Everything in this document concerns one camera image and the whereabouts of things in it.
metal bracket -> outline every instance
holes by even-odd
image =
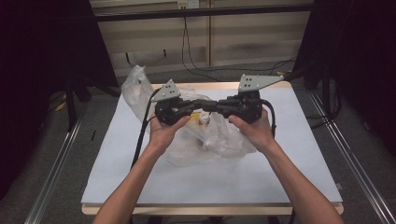
[[[239,82],[238,92],[244,91],[258,91],[264,87],[275,84],[283,80],[283,76],[280,77],[269,77],[259,75],[242,75],[241,81]]]
[[[151,98],[151,102],[159,102],[179,97],[180,91],[175,85],[175,82],[170,79],[163,87]]]

floor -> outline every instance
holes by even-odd
[[[267,69],[275,63],[250,63],[228,65],[222,68]],[[292,63],[277,69],[288,71]],[[222,81],[237,81],[241,71],[229,70],[223,72],[202,72]],[[186,70],[156,72],[148,74],[152,83],[164,83],[171,77],[175,82],[209,81],[206,77],[192,75]],[[296,79],[291,82],[307,116],[317,115],[309,92],[304,89],[304,82]],[[95,89],[91,89],[93,100],[87,104],[87,111],[81,120],[73,146],[67,154],[60,176],[51,197],[47,203],[41,223],[89,223],[93,217],[81,213],[80,199],[87,183],[91,167],[100,149],[106,129],[114,114],[117,99]],[[78,111],[83,111],[84,104],[77,100]],[[322,122],[320,119],[309,119],[311,125]],[[345,139],[356,155],[361,166],[370,176],[380,194],[386,200],[392,213],[396,211],[396,159],[383,147],[380,138],[367,131],[364,119],[343,97],[343,108],[335,119]],[[43,184],[49,176],[52,164],[56,160],[59,149],[66,138],[67,112],[51,111],[43,124],[40,142],[34,156],[29,160],[21,176],[16,179],[8,195],[0,201],[0,223],[22,223],[37,198]],[[329,134],[326,125],[313,130],[323,157],[328,163],[335,183],[340,183],[340,193],[344,200],[345,212],[342,217],[346,223],[381,223],[366,193],[351,172],[334,139]],[[134,217],[134,223],[146,223],[147,217]],[[280,218],[282,223],[288,222],[288,217]],[[168,217],[163,223],[208,223],[206,217]],[[266,217],[226,217],[224,223],[266,223]]]

human arm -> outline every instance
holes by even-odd
[[[298,170],[276,142],[265,110],[262,111],[262,118],[252,124],[237,116],[230,116],[229,121],[267,158],[303,223],[343,223],[334,206]]]
[[[172,143],[176,131],[189,119],[184,117],[172,126],[160,123],[157,118],[151,120],[148,145],[129,174],[102,205],[93,223],[128,222],[155,162]]]

power outlet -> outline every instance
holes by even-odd
[[[188,8],[199,8],[199,0],[189,0]]]
[[[187,0],[177,1],[177,8],[178,9],[187,9],[187,8],[189,8],[189,1],[187,1]]]

white surface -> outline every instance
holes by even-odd
[[[197,91],[213,100],[237,90]],[[276,140],[303,174],[331,201],[341,196],[292,88],[267,88],[261,97],[276,112]],[[81,202],[101,204],[127,175],[134,156],[140,122],[120,97],[101,150],[92,167]],[[142,149],[149,140],[145,136]],[[264,156],[258,152],[230,161],[217,159],[175,166],[161,157],[138,200],[139,204],[289,203]]]

